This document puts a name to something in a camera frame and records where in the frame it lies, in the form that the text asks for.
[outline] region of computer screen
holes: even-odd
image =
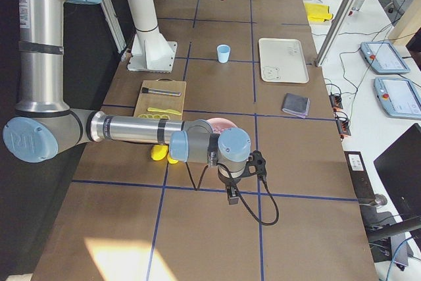
[[[413,124],[375,161],[374,166],[402,219],[421,216],[421,127]],[[421,230],[412,235],[421,248]]]

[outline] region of white desk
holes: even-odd
[[[335,14],[342,0],[303,1],[329,5],[330,12]],[[354,12],[351,16],[347,17],[340,33],[360,32],[370,34],[372,32],[378,32],[389,23],[390,21],[384,13],[378,0],[366,0],[359,12]],[[325,36],[320,36],[320,34],[328,33],[330,23],[310,24],[310,26],[313,33],[314,43],[317,50],[319,50],[325,38]],[[324,77],[331,80],[333,84],[338,85],[341,88],[342,93],[354,93],[355,88],[343,78],[343,69],[341,67],[339,54],[342,52],[356,51],[360,47],[360,43],[362,41],[372,41],[373,39],[383,40],[391,29],[392,26],[390,26],[390,28],[386,28],[385,31],[378,34],[376,38],[374,38],[375,34],[371,36],[362,34],[343,34],[338,36],[322,65]],[[397,50],[403,57],[410,56],[406,47],[397,47]],[[389,203],[380,208],[378,211],[389,211],[394,215],[398,214],[376,172],[374,159],[383,153],[383,151],[410,126],[412,126],[415,122],[421,123],[421,120],[407,120],[388,117],[378,103],[373,88],[374,78],[378,75],[376,75],[371,69],[366,71],[368,63],[365,62],[361,52],[344,54],[342,55],[342,59],[345,65],[345,76],[352,81],[352,83],[358,86],[363,79],[353,104],[351,117],[352,136],[343,140],[343,149],[344,151],[360,151],[362,153],[362,158],[366,165],[367,173],[370,177],[374,192],[384,194],[387,197]],[[412,59],[405,59],[405,61],[411,68],[411,72],[406,74],[405,77],[410,78],[417,84],[421,84],[421,72],[415,62]],[[327,89],[328,91],[332,89],[332,92],[334,93],[338,92],[335,87],[327,86]],[[351,105],[354,96],[348,94],[343,95],[342,98],[344,112],[346,112],[348,116],[351,116]],[[421,252],[416,244],[412,240],[409,244],[414,251],[414,255],[416,257],[420,257]],[[394,273],[392,273],[389,277],[389,281],[400,280],[401,278],[403,278],[402,280],[419,280],[419,276],[421,275],[421,263],[416,262],[415,260],[410,260],[409,264],[410,267],[405,269],[404,272],[395,271],[395,269],[393,269],[392,272]],[[383,277],[383,280],[388,266],[389,263],[379,263],[376,265],[379,276]]]

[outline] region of blue cup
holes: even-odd
[[[218,45],[218,47],[216,48],[216,51],[218,52],[218,61],[220,63],[228,62],[228,57],[230,57],[231,47],[229,47],[226,44],[221,44],[221,45]]]

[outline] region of yellow cloth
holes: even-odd
[[[332,13],[329,13],[329,6],[320,3],[304,3],[304,7],[309,21],[324,22],[334,17]]]

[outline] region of table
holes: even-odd
[[[187,82],[184,120],[223,116],[266,159],[280,221],[265,227],[229,206],[210,170],[195,192],[183,164],[149,158],[150,147],[86,146],[32,280],[377,280],[332,118],[302,0],[155,0],[159,28],[178,42],[171,74]],[[309,83],[260,78],[259,38],[297,38]],[[231,46],[230,61],[216,46]],[[143,80],[121,63],[103,111],[132,115]],[[309,117],[286,115],[286,92],[310,97]],[[203,168],[191,164],[193,177]],[[255,178],[239,188],[264,220],[273,206]]]
[[[341,0],[304,0],[316,3],[323,3],[330,6],[331,13],[335,14],[339,8]],[[360,11],[354,12],[345,20],[345,23],[340,31],[340,34],[332,45],[331,51],[325,62],[322,65],[326,83],[333,83],[338,85],[342,92],[355,92],[355,88],[343,78],[343,70],[339,54],[342,52],[356,51],[362,41],[383,40],[391,31],[393,26],[386,28],[378,35],[372,34],[370,36],[362,34],[345,34],[345,32],[359,32],[370,34],[381,30],[384,26],[390,25],[390,20],[384,13],[382,6],[378,0],[366,0]],[[325,36],[329,30],[330,23],[311,24],[314,43],[316,49],[319,50],[322,46]],[[397,47],[398,52],[403,57],[410,56],[406,47]],[[366,171],[370,177],[370,181],[375,193],[384,194],[389,203],[380,208],[379,212],[389,211],[392,214],[398,214],[396,208],[393,206],[382,181],[380,180],[377,171],[374,167],[374,159],[376,159],[383,151],[389,147],[404,131],[406,131],[415,122],[421,123],[420,120],[396,119],[388,117],[380,104],[376,100],[373,88],[373,80],[378,77],[372,70],[367,71],[368,64],[364,61],[362,55],[358,53],[342,55],[345,66],[345,75],[354,84],[358,85],[360,82],[357,97],[353,102],[352,95],[343,96],[344,111],[351,115],[351,134],[350,138],[345,138],[342,142],[344,151],[360,151],[366,166]],[[421,72],[412,59],[405,59],[405,62],[411,68],[409,74],[405,74],[416,83],[421,83]],[[328,91],[337,93],[336,88],[328,86]],[[419,257],[420,250],[413,241],[410,241],[410,246],[415,252],[415,257]],[[384,269],[383,263],[379,264],[380,270]],[[420,268],[415,263],[412,269],[420,272]]]

